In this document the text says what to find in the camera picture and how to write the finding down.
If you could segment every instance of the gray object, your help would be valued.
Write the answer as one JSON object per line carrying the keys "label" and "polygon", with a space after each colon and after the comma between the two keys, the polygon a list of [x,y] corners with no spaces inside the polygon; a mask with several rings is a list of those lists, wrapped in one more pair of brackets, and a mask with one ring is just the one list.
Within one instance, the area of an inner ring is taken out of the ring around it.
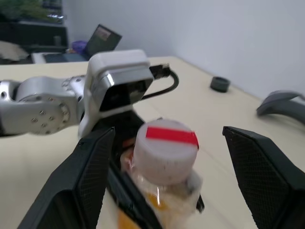
{"label": "gray object", "polygon": [[230,81],[219,76],[214,76],[210,85],[210,88],[217,92],[225,93],[228,91]]}
{"label": "gray object", "polygon": [[297,92],[291,91],[275,91],[268,95],[262,104],[257,108],[258,116],[279,114],[285,115],[298,120],[305,124],[305,106],[291,101],[294,98],[301,98],[304,96]]}

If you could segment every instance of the robotic arm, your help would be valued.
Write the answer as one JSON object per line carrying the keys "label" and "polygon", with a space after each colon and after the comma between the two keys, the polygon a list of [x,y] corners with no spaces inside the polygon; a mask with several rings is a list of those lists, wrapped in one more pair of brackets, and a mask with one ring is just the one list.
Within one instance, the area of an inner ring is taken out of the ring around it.
{"label": "robotic arm", "polygon": [[1,81],[0,136],[48,135],[80,125],[82,138],[101,118],[132,110],[160,73],[151,71],[143,51],[133,50],[93,56],[86,76]]}

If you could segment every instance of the desk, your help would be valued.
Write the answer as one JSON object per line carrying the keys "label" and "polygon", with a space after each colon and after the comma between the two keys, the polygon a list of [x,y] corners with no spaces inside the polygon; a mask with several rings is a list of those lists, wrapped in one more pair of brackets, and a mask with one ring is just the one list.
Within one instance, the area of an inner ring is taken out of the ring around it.
{"label": "desk", "polygon": [[[238,188],[225,138],[224,125],[255,131],[271,138],[305,171],[305,127],[285,117],[259,119],[260,100],[231,86],[226,94],[209,89],[211,76],[175,58],[151,58],[152,64],[169,62],[180,78],[171,93],[136,104],[145,120],[167,117],[181,121],[198,136],[200,150],[194,169],[203,177],[203,214],[193,215],[190,229],[256,229],[251,212]],[[1,79],[23,81],[48,75],[57,78],[86,73],[87,63],[1,66]],[[169,86],[171,79],[152,84],[148,93]],[[76,146],[77,127],[50,136],[23,135],[0,139],[1,228],[15,229],[51,172]],[[106,192],[97,229],[117,228],[117,208]]]}

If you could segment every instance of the white wall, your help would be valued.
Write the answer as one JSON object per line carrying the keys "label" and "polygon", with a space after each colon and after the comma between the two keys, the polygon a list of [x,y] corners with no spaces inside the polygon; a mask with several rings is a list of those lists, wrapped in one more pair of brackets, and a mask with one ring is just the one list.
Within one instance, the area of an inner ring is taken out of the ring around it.
{"label": "white wall", "polygon": [[73,40],[101,23],[123,35],[118,49],[179,56],[259,97],[305,93],[304,0],[68,1]]}

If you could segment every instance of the red tape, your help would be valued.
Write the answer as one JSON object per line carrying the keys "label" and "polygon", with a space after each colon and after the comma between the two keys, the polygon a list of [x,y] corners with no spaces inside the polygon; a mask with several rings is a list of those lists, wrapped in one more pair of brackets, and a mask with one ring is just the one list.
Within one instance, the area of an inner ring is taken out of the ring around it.
{"label": "red tape", "polygon": [[195,132],[165,129],[160,127],[148,127],[146,137],[151,139],[188,143],[197,146],[199,149],[199,143]]}

